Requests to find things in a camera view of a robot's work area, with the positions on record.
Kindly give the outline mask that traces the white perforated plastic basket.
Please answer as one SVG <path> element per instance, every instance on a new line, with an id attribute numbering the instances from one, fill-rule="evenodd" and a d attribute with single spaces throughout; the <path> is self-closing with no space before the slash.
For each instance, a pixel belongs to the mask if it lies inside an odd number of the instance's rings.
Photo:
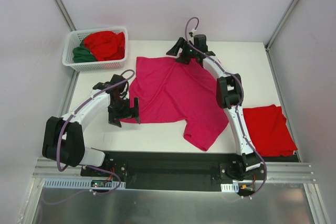
<path id="1" fill-rule="evenodd" d="M 110 60 L 110 61 L 96 61 L 87 63 L 74 63 L 73 61 L 73 49 L 78 46 L 83 46 L 84 39 L 99 31 L 112 31 L 116 34 L 123 32 L 125 34 L 125 57 L 121 60 Z M 101 70 L 101 69 L 117 69 L 122 68 L 128 57 L 128 31 L 125 27 L 109 27 L 109 28 L 96 28 L 96 29 L 84 29 L 75 30 L 70 32 L 66 38 L 66 44 L 62 53 L 62 63 L 64 66 L 71 67 L 76 71 L 87 71 L 87 70 Z"/>

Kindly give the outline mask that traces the pink t shirt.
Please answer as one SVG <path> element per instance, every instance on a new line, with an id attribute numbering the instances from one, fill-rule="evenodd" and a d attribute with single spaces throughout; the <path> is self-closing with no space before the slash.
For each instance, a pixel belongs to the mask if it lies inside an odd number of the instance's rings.
<path id="1" fill-rule="evenodd" d="M 171 57 L 136 59 L 129 98 L 138 98 L 141 123 L 184 120 L 185 140 L 207 151 L 229 120 L 216 102 L 216 81 L 196 61 L 184 65 Z"/>

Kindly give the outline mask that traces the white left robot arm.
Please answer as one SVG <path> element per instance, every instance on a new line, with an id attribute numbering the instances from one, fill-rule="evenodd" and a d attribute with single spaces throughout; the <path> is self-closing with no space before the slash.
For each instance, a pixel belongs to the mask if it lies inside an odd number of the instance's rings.
<path id="1" fill-rule="evenodd" d="M 43 157 L 56 161 L 59 171 L 67 167 L 93 166 L 99 176 L 111 171 L 111 163 L 104 151 L 85 146 L 83 133 L 90 122 L 101 112 L 108 112 L 108 123 L 121 127 L 121 120 L 140 122 L 139 99 L 126 97 L 129 78 L 114 74 L 110 81 L 93 86 L 88 97 L 73 111 L 61 117 L 50 117 L 46 122 Z"/>

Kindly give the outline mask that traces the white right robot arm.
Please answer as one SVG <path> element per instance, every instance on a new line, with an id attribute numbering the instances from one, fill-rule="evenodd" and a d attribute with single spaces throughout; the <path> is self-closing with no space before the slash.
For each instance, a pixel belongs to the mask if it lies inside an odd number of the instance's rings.
<path id="1" fill-rule="evenodd" d="M 248 179 L 255 173 L 255 169 L 260 167 L 262 161 L 251 141 L 244 119 L 244 90 L 241 77 L 224 70 L 220 60 L 208 50 L 205 35 L 195 35 L 192 38 L 193 41 L 180 37 L 166 54 L 175 56 L 177 62 L 186 65 L 195 59 L 216 80 L 216 101 L 229 119 L 236 153 L 239 156 L 236 174 L 241 179 Z"/>

